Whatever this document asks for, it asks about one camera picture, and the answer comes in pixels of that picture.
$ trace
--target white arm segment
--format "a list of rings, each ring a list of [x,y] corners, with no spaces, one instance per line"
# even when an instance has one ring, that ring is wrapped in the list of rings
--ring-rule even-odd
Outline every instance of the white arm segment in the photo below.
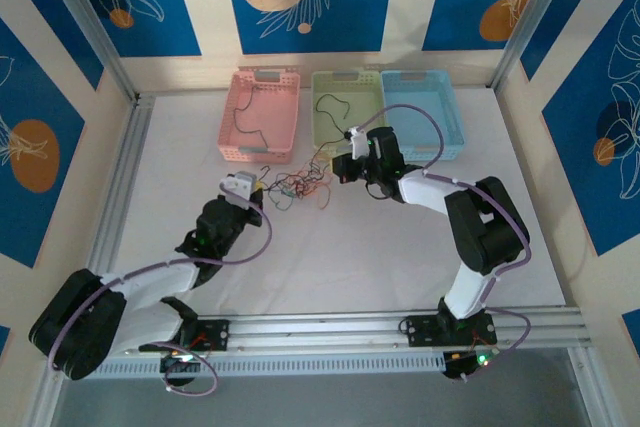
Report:
[[[122,314],[109,355],[127,350],[136,350],[152,342],[169,341],[178,333],[182,319],[178,312],[167,304],[155,305]]]
[[[407,204],[422,205],[444,215],[448,215],[444,198],[459,190],[452,184],[425,179],[422,170],[408,173],[398,181],[398,186],[402,200]],[[453,286],[444,296],[447,307],[456,319],[466,319],[482,309],[480,296],[490,278],[490,275],[483,276],[464,263],[460,264]]]
[[[106,284],[119,276],[106,274],[101,282]],[[114,286],[111,290],[121,292],[127,305],[109,355],[135,350],[151,342],[171,340],[182,325],[182,319],[173,307],[160,300],[190,290],[197,277],[198,268],[194,264],[179,264]]]
[[[400,195],[407,204],[422,205],[441,214],[447,214],[444,198],[460,190],[455,185],[434,182],[422,176],[422,170],[414,170],[398,181]]]
[[[121,276],[122,274],[105,274],[101,282],[106,284]],[[190,290],[197,278],[198,268],[194,264],[178,264],[134,277],[111,290],[121,292],[127,301],[126,309],[133,311],[153,305],[163,297]]]
[[[490,279],[490,275],[483,276],[464,263],[460,264],[456,280],[444,296],[445,304],[456,319],[466,319],[482,310],[480,297]]]

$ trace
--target pink basket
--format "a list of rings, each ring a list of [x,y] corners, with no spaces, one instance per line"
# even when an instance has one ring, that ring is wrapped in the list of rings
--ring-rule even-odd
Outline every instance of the pink basket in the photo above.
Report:
[[[218,148],[225,160],[291,162],[299,96],[298,74],[233,74],[218,135]]]

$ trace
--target basket handle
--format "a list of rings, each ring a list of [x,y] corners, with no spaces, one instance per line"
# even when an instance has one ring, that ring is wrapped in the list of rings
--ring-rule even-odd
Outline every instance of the basket handle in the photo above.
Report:
[[[418,71],[405,71],[405,72],[400,72],[400,80],[403,81],[409,81],[409,82],[417,82],[417,81],[421,81],[426,79],[427,77],[427,73],[426,72],[418,72]]]
[[[266,147],[238,147],[241,154],[268,154],[269,149]]]
[[[357,70],[337,70],[331,75],[333,80],[341,81],[354,81],[360,78],[360,73]]]
[[[253,73],[256,82],[280,82],[280,72],[272,70],[256,70]]]

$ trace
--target light blue basket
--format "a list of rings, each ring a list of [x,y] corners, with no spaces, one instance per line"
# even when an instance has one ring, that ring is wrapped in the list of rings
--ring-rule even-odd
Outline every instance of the light blue basket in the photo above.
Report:
[[[447,72],[386,70],[382,72],[382,88],[385,107],[410,104],[431,114],[444,136],[442,160],[453,160],[462,152],[464,129]],[[429,161],[435,157],[438,134],[428,119],[409,109],[393,109],[386,115],[406,161]]]

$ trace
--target plastic basket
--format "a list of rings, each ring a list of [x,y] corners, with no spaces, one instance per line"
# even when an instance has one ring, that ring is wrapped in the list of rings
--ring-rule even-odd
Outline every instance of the plastic basket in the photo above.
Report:
[[[311,98],[313,145],[316,150],[325,142],[340,139],[344,131],[363,124],[384,107],[379,72],[315,72],[311,81]],[[384,125],[386,122],[381,115],[367,129]],[[331,157],[350,151],[346,140],[322,147],[322,152]]]
[[[299,97],[298,74],[234,73],[218,135],[218,148],[225,160],[289,163]]]
[[[431,114],[444,136],[442,160],[455,159],[465,144],[460,110],[449,74],[442,70],[382,72],[385,107],[411,104]],[[438,134],[428,119],[409,109],[386,112],[406,161],[428,161],[438,152]]]

